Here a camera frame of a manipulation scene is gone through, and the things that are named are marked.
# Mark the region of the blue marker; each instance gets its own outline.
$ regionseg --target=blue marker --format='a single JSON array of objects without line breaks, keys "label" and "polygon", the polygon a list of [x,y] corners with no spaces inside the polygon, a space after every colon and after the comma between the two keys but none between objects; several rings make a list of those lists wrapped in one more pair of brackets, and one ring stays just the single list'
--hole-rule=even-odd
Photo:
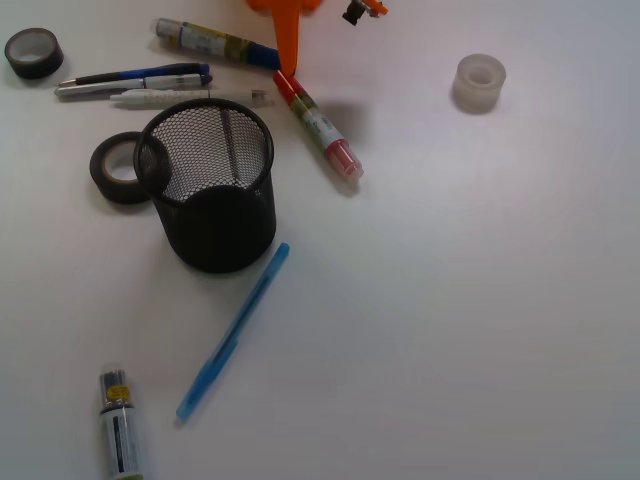
[{"label": "blue marker", "polygon": [[146,77],[164,77],[167,75],[189,75],[192,73],[206,75],[209,73],[209,65],[203,63],[174,63],[172,65],[163,65],[162,67],[102,73],[100,75],[90,75],[88,77],[66,80],[59,83],[58,87],[74,87],[76,85],[91,85],[94,83],[117,82],[118,80],[132,80]]},{"label": "blue marker", "polygon": [[200,402],[209,386],[215,381],[224,364],[229,360],[233,349],[236,348],[238,344],[238,336],[242,328],[247,324],[247,320],[249,320],[249,317],[255,310],[256,305],[264,295],[267,287],[280,270],[287,255],[289,255],[289,245],[286,243],[280,244],[280,247],[278,247],[278,250],[269,262],[269,265],[267,265],[256,286],[251,290],[251,293],[240,308],[227,333],[225,333],[222,338],[222,341],[218,344],[202,369],[200,369],[198,376],[193,381],[191,388],[176,411],[176,415],[183,422],[187,421],[191,416],[198,402]]}]

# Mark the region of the black tape roll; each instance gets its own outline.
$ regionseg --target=black tape roll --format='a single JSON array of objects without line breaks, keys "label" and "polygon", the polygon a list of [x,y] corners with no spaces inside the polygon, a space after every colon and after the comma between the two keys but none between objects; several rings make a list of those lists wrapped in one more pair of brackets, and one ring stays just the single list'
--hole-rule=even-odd
[{"label": "black tape roll", "polygon": [[[138,179],[119,180],[111,176],[109,172],[107,172],[106,167],[107,157],[111,149],[122,143],[132,142],[136,144],[141,136],[142,134],[140,132],[119,133],[118,135],[107,138],[98,145],[98,148],[93,152],[91,161],[89,162],[89,172],[100,193],[102,193],[107,200],[124,205],[133,205],[149,200],[149,195],[142,189],[138,183]],[[154,175],[158,178],[158,181],[153,187],[154,190],[161,192],[171,180],[171,171],[169,170],[167,162],[167,151],[164,145],[153,137],[151,137],[151,141],[149,142],[149,148],[153,151],[153,155],[150,157],[155,161],[147,166],[147,170],[158,169],[158,174]],[[131,164],[133,165],[133,154],[131,156]]]},{"label": "black tape roll", "polygon": [[64,60],[58,39],[44,28],[28,28],[16,33],[4,47],[4,55],[16,75],[28,79],[51,75]]},{"label": "black tape roll", "polygon": [[[89,172],[100,193],[102,193],[107,200],[125,205],[142,203],[149,200],[149,196],[142,190],[138,179],[119,180],[112,177],[109,172],[107,172],[106,167],[107,157],[111,149],[121,143],[132,142],[135,144],[140,138],[140,135],[140,132],[125,132],[114,135],[98,145],[96,151],[93,152],[91,161],[89,162]],[[133,165],[133,155],[131,156],[131,164]]]}]

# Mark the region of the red cap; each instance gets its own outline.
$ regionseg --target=red cap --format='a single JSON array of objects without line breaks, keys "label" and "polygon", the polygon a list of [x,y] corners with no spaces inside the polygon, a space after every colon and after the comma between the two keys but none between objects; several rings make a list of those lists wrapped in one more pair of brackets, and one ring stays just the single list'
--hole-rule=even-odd
[{"label": "red cap", "polygon": [[296,95],[302,95],[305,92],[302,85],[298,83],[298,81],[294,77],[288,77],[282,71],[278,70],[276,74],[273,76],[273,81],[275,82],[278,90],[287,101],[288,105],[291,105],[293,102],[293,97]]}]

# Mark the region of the red marker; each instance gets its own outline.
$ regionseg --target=red marker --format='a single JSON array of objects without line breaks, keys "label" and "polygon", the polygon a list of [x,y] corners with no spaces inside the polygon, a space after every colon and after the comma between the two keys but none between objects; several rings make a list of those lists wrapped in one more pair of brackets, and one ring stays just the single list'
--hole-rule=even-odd
[{"label": "red marker", "polygon": [[318,106],[302,85],[295,78],[287,77],[281,71],[275,74],[273,81],[293,113],[322,148],[336,172],[350,182],[357,181],[363,174],[360,160],[351,151],[349,143],[333,123],[318,110]]}]

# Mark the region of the black mesh pen holder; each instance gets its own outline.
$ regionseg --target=black mesh pen holder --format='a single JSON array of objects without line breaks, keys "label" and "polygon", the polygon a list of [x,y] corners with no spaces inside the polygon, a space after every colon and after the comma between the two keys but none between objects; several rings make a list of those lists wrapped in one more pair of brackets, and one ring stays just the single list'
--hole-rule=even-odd
[{"label": "black mesh pen holder", "polygon": [[142,132],[133,162],[173,250],[212,273],[246,267],[273,241],[272,164],[260,117],[217,99],[162,112]]}]

